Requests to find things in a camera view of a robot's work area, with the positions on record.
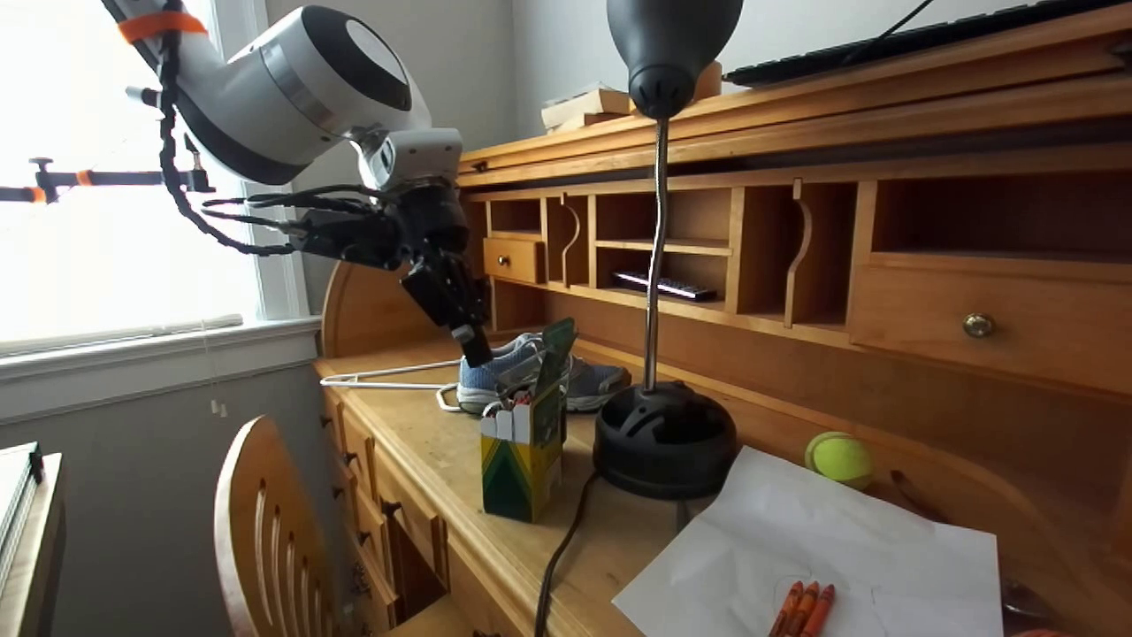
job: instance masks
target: black lamp head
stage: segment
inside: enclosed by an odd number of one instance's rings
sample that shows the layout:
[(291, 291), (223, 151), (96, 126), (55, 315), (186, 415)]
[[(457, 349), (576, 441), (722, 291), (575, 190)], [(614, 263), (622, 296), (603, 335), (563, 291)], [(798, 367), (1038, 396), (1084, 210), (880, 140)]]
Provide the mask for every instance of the black lamp head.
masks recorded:
[(637, 109), (670, 119), (733, 40), (745, 0), (609, 0), (604, 8)]

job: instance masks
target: white paper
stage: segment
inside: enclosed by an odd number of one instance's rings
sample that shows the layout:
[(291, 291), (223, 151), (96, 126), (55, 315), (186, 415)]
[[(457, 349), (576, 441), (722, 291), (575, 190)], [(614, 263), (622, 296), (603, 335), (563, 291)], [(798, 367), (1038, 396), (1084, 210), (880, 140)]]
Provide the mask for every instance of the white paper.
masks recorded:
[(798, 579), (830, 637), (1001, 637), (998, 540), (745, 450), (720, 500), (614, 600), (650, 637), (760, 637)]

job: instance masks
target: chair back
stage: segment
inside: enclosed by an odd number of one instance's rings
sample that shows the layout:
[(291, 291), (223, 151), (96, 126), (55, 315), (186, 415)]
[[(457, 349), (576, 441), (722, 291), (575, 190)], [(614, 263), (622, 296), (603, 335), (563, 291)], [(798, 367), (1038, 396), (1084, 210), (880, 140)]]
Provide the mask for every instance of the chair back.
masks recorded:
[(252, 417), (223, 456), (213, 540), (236, 637), (339, 632), (319, 515), (271, 417)]

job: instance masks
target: black lamp base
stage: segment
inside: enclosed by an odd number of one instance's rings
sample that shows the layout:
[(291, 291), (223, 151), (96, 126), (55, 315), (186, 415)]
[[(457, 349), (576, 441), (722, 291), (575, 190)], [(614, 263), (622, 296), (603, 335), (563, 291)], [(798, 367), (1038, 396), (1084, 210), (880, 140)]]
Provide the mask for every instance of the black lamp base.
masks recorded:
[(715, 496), (740, 451), (728, 411), (683, 383), (622, 389), (597, 415), (594, 467), (650, 500)]

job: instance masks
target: tennis ball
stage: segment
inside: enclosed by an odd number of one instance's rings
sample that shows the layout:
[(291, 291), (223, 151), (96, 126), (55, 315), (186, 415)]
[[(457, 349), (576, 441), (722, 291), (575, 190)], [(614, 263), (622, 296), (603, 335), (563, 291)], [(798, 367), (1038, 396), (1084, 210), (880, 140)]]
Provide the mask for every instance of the tennis ball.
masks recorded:
[(806, 467), (851, 487), (868, 487), (874, 481), (870, 450), (845, 433), (814, 435), (806, 444)]

